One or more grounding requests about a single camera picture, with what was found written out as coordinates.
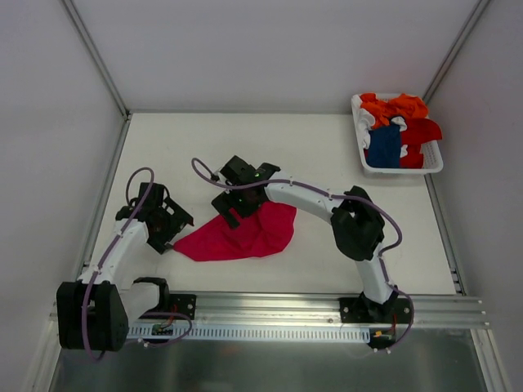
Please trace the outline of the crimson pink t shirt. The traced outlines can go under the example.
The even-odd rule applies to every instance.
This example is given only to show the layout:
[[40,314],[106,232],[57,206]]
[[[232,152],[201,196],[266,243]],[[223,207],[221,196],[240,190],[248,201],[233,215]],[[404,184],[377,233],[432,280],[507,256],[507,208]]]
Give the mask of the crimson pink t shirt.
[[216,216],[193,233],[176,241],[173,250],[196,262],[263,258],[281,253],[292,241],[297,209],[267,202],[253,215],[242,218],[232,229],[223,216]]

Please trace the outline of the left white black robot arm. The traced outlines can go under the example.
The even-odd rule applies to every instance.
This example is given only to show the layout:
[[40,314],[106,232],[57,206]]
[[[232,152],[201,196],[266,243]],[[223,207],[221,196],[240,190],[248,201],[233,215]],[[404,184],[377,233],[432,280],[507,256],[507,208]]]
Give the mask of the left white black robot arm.
[[98,261],[56,292],[58,336],[66,350],[118,351],[141,316],[172,315],[167,280],[140,277],[140,253],[164,254],[193,217],[174,202],[165,185],[143,182],[137,197],[115,216],[113,238]]

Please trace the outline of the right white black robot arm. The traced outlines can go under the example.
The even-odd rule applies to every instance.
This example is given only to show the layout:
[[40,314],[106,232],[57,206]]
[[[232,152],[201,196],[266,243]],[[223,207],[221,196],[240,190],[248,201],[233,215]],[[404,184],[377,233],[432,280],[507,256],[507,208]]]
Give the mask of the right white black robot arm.
[[364,189],[353,186],[333,194],[295,179],[276,165],[254,167],[236,155],[211,174],[211,181],[223,189],[212,205],[232,229],[239,227],[234,215],[250,217],[269,202],[294,207],[329,224],[337,249],[355,262],[363,283],[353,314],[375,323],[393,316],[398,289],[391,283],[383,253],[400,245],[402,233]]

